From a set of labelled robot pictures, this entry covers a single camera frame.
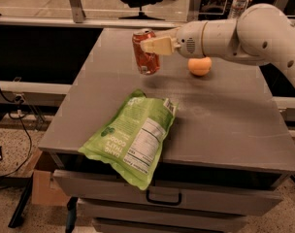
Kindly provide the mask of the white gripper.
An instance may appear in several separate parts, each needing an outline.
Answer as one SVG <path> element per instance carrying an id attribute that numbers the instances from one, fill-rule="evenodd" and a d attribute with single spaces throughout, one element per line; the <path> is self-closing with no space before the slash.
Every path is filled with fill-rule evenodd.
<path id="1" fill-rule="evenodd" d="M 207 23 L 205 21 L 191 21 L 180 29 L 160 30 L 156 37 L 143 40 L 141 50 L 158 55 L 171 55 L 176 50 L 186 58 L 203 57 L 203 34 Z"/>

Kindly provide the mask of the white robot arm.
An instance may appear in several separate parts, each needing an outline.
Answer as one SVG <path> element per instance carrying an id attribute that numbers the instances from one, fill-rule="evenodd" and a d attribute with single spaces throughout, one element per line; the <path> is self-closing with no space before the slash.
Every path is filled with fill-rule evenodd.
<path id="1" fill-rule="evenodd" d="M 273 64 L 295 87 L 295 26 L 277 7 L 256 4 L 240 17 L 197 20 L 160 31 L 140 43 L 142 51 L 178 52 L 185 58 L 218 57 L 244 65 Z"/>

